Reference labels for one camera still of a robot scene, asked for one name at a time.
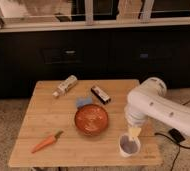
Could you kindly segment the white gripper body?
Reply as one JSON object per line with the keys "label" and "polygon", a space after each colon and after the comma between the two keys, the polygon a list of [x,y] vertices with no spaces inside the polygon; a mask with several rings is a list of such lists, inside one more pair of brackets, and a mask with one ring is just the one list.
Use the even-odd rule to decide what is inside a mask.
{"label": "white gripper body", "polygon": [[133,127],[142,127],[147,120],[147,116],[135,108],[126,107],[124,111],[127,123]]}

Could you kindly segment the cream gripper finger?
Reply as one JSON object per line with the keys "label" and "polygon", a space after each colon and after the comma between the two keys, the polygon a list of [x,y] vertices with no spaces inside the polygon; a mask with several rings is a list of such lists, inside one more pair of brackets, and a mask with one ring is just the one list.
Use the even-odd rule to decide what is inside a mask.
{"label": "cream gripper finger", "polygon": [[140,127],[129,127],[128,128],[128,138],[130,141],[135,140],[141,132],[141,128]]}

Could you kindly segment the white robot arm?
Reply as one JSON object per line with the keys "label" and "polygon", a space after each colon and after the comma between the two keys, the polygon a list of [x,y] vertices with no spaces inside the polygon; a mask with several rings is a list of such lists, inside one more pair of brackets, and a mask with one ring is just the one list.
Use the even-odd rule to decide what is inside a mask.
{"label": "white robot arm", "polygon": [[130,126],[141,127],[152,117],[190,137],[190,107],[165,98],[166,84],[151,77],[133,88],[127,95],[125,118]]}

